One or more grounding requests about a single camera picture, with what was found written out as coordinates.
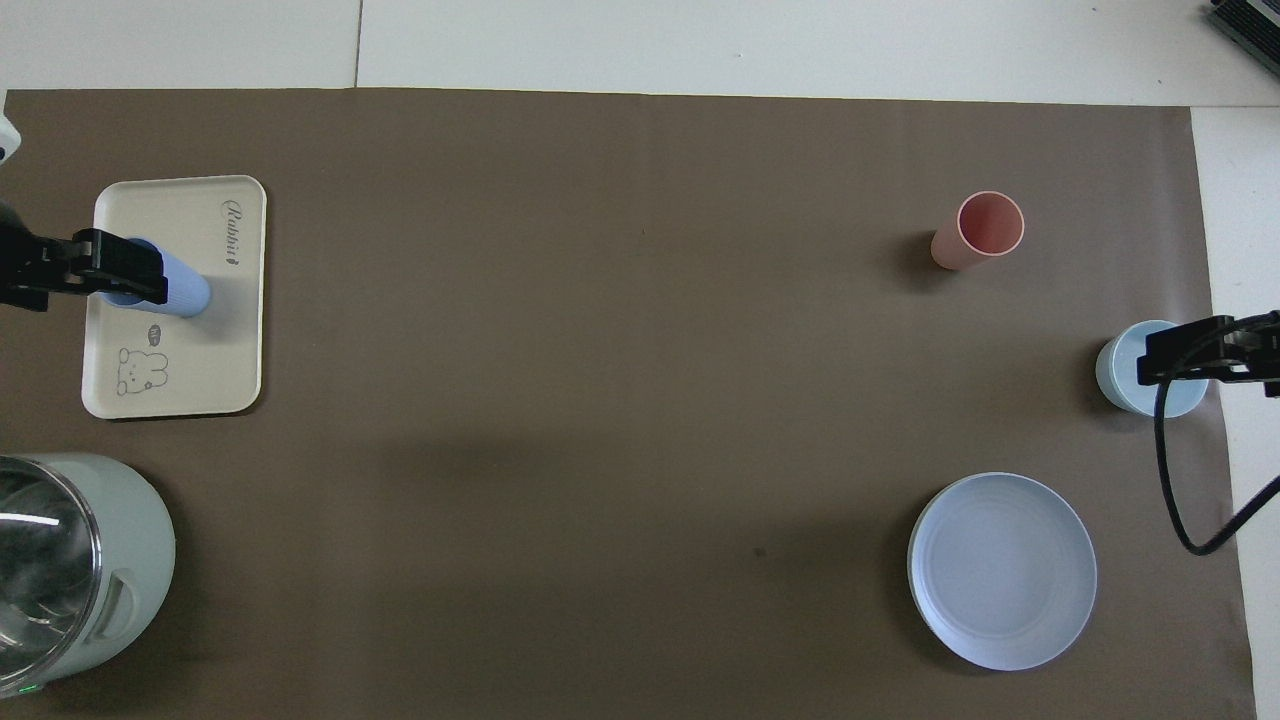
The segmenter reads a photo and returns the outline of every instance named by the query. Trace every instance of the cup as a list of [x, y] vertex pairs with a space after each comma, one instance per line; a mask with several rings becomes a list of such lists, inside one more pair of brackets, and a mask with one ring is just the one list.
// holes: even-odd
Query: cup
[[1012, 252], [1023, 241], [1024, 229], [1023, 210], [1007, 195], [993, 190], [974, 192], [933, 233], [929, 254], [948, 270], [964, 270]]
[[[1129, 325], [1102, 347], [1093, 365], [1093, 377], [1098, 380], [1098, 389], [1112, 405], [1148, 418], [1156, 414], [1157, 386], [1138, 383], [1138, 357], [1147, 354], [1147, 336], [1176, 327], [1176, 323], [1169, 320], [1144, 320]], [[1165, 416], [1176, 418], [1190, 413], [1199, 405], [1206, 389], [1208, 380], [1174, 380], [1169, 386]]]
[[156, 305], [132, 295], [113, 292], [101, 293], [102, 300], [116, 307], [146, 310], [179, 318], [191, 318], [204, 311], [209, 305], [209, 281], [193, 270], [191, 265], [170, 255], [164, 247], [152, 245], [141, 237], [131, 237], [129, 241], [160, 252], [160, 259], [164, 261], [164, 277], [169, 281], [169, 301], [164, 305]]

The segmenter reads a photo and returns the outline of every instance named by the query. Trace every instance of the plate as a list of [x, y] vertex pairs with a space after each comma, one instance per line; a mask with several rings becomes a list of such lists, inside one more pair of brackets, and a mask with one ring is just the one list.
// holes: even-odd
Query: plate
[[1093, 543], [1061, 496], [982, 473], [929, 501], [908, 548], [911, 596], [948, 648], [992, 670], [1027, 670], [1075, 642], [1098, 588]]

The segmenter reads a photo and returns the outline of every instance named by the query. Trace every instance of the light blue cup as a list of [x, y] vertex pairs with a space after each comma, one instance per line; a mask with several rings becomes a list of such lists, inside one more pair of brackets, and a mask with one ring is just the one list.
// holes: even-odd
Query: light blue cup
[[155, 302], [133, 297], [132, 295], [113, 292], [101, 293], [102, 300], [106, 300], [116, 307], [146, 310], [147, 313], [161, 313], [164, 315], [178, 315], [179, 318], [198, 315], [205, 310], [205, 307], [209, 306], [209, 281], [206, 281], [196, 270], [191, 269], [191, 265], [183, 263], [173, 255], [169, 255], [164, 247], [152, 245], [141, 237], [131, 237], [129, 241], [160, 251], [160, 258], [164, 260], [164, 277], [169, 279], [169, 301], [164, 305], [156, 305]]
[[[1098, 378], [1098, 388], [1116, 407], [1153, 418], [1156, 415], [1156, 388], [1158, 386], [1138, 384], [1138, 357], [1147, 354], [1147, 336], [1169, 328], [1176, 328], [1169, 320], [1144, 320], [1132, 325], [1108, 342], [1093, 374]], [[1208, 380], [1174, 380], [1169, 386], [1169, 398], [1165, 401], [1165, 416], [1185, 415], [1199, 405], [1208, 389]]]

